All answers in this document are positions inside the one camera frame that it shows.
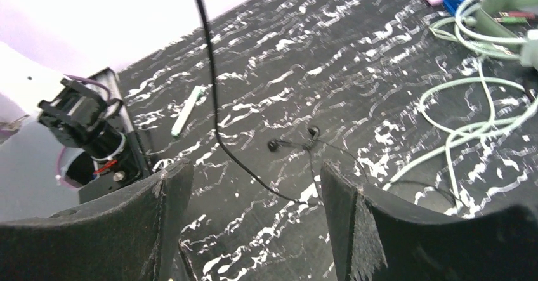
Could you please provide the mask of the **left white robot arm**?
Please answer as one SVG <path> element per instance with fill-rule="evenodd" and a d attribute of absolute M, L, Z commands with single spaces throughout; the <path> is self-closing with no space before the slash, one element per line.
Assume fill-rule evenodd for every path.
<path fill-rule="evenodd" d="M 105 68 L 89 78 L 63 74 L 1 45 L 1 135 L 36 121 L 59 142 L 53 174 L 81 202 L 150 174 L 141 141 L 117 86 Z"/>

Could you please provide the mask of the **green capped white marker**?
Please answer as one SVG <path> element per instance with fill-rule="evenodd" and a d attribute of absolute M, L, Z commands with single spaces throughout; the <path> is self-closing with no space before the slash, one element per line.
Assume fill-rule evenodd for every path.
<path fill-rule="evenodd" d="M 188 98 L 185 100 L 185 104 L 181 108 L 177 116 L 177 119 L 175 120 L 171 128 L 172 137 L 174 138 L 179 137 L 192 110 L 194 109 L 196 102 L 198 101 L 199 97 L 204 93 L 205 90 L 206 88 L 204 86 L 196 86 L 193 88 L 192 92 L 190 93 Z"/>

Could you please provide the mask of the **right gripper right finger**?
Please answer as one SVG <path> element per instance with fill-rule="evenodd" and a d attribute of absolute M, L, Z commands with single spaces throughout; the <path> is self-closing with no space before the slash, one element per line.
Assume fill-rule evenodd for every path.
<path fill-rule="evenodd" d="M 356 183 L 329 160 L 320 179 L 338 280 L 537 279 L 535 204 L 462 219 Z"/>

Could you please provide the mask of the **mint green gaming headphones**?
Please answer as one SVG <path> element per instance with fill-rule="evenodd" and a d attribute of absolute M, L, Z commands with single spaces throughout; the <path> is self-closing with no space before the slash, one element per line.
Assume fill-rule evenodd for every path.
<path fill-rule="evenodd" d="M 430 25 L 432 34 L 447 41 L 458 42 L 462 46 L 476 53 L 475 65 L 478 74 L 474 77 L 462 78 L 445 82 L 435 86 L 419 97 L 418 108 L 422 116 L 433 127 L 447 133 L 444 145 L 412 160 L 398 170 L 382 187 L 388 191 L 394 184 L 401 182 L 402 177 L 409 171 L 437 155 L 444 154 L 447 161 L 451 193 L 455 205 L 446 210 L 447 215 L 459 214 L 463 208 L 468 208 L 465 218 L 473 218 L 478 212 L 485 209 L 495 196 L 512 192 L 521 187 L 528 177 L 523 175 L 501 186 L 492 186 L 485 191 L 481 201 L 475 202 L 474 197 L 459 185 L 451 156 L 451 151 L 472 140 L 490 140 L 502 136 L 509 136 L 518 129 L 525 121 L 537 114 L 537 100 L 532 100 L 530 105 L 521 115 L 499 119 L 496 116 L 494 102 L 489 91 L 489 84 L 499 84 L 512 88 L 525 90 L 525 87 L 517 82 L 488 77 L 483 73 L 483 63 L 486 59 L 518 61 L 523 67 L 537 68 L 537 29 L 527 31 L 525 37 L 518 37 L 512 31 L 502 26 L 491 16 L 492 12 L 503 8 L 525 8 L 537 5 L 537 0 L 461 0 L 450 18 L 442 19 Z M 481 84 L 487 104 L 489 116 L 486 121 L 474 122 L 457 129 L 451 129 L 434 121 L 425 109 L 424 104 L 435 93 L 439 93 L 454 86 Z"/>

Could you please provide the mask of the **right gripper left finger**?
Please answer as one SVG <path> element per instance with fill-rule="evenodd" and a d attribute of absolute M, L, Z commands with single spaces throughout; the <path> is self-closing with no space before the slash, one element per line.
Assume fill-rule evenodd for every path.
<path fill-rule="evenodd" d="M 1 223 L 1 279 L 190 280 L 179 240 L 193 179 L 179 160 L 48 218 Z"/>

